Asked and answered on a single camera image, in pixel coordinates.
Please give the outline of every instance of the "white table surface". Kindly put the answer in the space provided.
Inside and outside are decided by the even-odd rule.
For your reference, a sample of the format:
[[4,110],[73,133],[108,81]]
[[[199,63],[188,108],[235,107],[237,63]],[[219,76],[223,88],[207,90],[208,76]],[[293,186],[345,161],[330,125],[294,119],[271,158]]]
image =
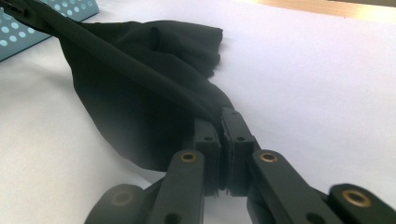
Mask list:
[[[97,2],[89,22],[222,28],[211,81],[262,148],[314,188],[353,183],[396,208],[396,25],[230,0]],[[152,178],[95,129],[56,38],[0,63],[0,223],[83,223],[107,189]],[[246,199],[207,198],[205,223],[251,223]]]

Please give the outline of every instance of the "hole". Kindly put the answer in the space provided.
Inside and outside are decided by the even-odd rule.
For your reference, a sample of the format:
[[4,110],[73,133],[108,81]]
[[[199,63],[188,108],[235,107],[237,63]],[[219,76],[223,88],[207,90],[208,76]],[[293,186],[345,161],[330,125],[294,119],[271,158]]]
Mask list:
[[3,26],[2,28],[1,28],[1,31],[3,31],[3,33],[8,33],[9,32],[9,29],[8,29],[8,27],[6,27],[6,26]]
[[323,217],[314,214],[314,213],[308,213],[306,215],[306,219],[312,223],[312,224],[325,224],[326,221],[323,219]]
[[27,28],[27,32],[29,32],[29,34],[34,34],[35,30],[32,28]]
[[17,42],[18,39],[17,39],[17,37],[15,35],[12,35],[12,36],[9,37],[9,40],[12,41],[12,42]]
[[14,28],[14,29],[20,28],[20,26],[16,22],[12,22],[11,23],[11,27]]
[[134,194],[129,190],[122,190],[111,197],[111,203],[115,206],[125,206],[134,198]]
[[192,162],[197,159],[197,156],[192,152],[186,152],[186,153],[183,153],[180,158],[184,162]]
[[22,37],[22,38],[25,38],[25,37],[26,37],[26,33],[25,33],[25,32],[19,32],[18,35],[19,35],[20,37]]
[[181,221],[181,216],[176,213],[169,213],[165,217],[165,224],[178,224]]
[[5,47],[8,45],[8,42],[6,40],[0,40],[0,45]]
[[358,190],[346,189],[343,191],[343,197],[349,202],[358,207],[370,207],[371,200],[365,194]]
[[3,18],[6,19],[6,20],[11,20],[11,16],[8,15],[7,13],[3,14]]
[[269,152],[262,153],[260,155],[260,158],[262,159],[262,161],[266,161],[266,162],[276,162],[277,161],[277,156],[273,155],[272,153],[269,153]]

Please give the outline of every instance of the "brass insert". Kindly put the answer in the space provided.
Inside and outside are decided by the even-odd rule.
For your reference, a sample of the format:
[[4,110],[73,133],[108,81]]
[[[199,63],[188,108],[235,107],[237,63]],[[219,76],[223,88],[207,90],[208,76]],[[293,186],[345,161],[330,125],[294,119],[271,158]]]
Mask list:
[[129,190],[121,190],[111,197],[111,203],[115,206],[125,206],[134,199],[134,194]]
[[343,191],[343,197],[349,202],[358,207],[370,207],[371,200],[362,192],[355,189],[346,189]]
[[180,156],[180,158],[184,162],[192,162],[192,161],[195,161],[197,159],[197,156],[194,153],[192,153],[192,152],[186,152],[186,153],[183,153]]
[[260,158],[262,159],[262,161],[266,161],[266,162],[276,162],[277,161],[277,156],[272,153],[269,153],[269,152],[262,153],[260,155]]

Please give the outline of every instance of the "black cloth bag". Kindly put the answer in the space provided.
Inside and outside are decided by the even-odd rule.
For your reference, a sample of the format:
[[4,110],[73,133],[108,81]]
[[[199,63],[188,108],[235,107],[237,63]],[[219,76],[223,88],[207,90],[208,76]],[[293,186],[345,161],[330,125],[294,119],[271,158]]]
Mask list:
[[166,171],[193,135],[195,117],[222,132],[221,109],[233,106],[207,80],[220,60],[222,30],[179,21],[88,24],[27,4],[59,38],[78,97],[122,157]]

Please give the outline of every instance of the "blue perforated plate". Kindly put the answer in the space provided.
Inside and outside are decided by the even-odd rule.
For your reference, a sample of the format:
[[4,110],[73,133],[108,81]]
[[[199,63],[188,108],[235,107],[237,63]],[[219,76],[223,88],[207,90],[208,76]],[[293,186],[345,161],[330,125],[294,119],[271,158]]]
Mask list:
[[[75,21],[83,21],[99,12],[94,0],[40,1]],[[48,37],[16,21],[0,8],[0,62]]]

